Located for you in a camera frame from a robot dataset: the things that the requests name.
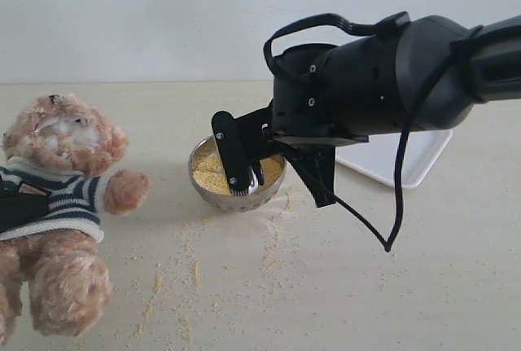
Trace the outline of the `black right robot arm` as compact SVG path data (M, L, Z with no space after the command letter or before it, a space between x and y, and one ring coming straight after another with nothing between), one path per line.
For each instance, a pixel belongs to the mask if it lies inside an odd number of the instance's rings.
M274 77L267 107L211 120L232 194L250 195L265 181L261 160L290 161L315 203L334 203L335 149L370 137L451 129L478 103L520 96L520 19L465 28L430 15L402 11L375 24L332 13L297 20L284 37L319 26L353 36L342 46L310 43L273 55L263 47Z

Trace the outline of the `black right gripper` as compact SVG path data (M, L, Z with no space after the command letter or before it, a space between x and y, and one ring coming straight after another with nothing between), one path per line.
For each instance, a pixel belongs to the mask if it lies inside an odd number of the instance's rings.
M307 44L277 56L291 76L274 77L267 107L238 118L238 128L227 111L212 116L231 194L246 196L254 186L264 186L260 159L282 153L301 163L296 171L319 208L334 204L336 148L401 130L396 48L395 43Z

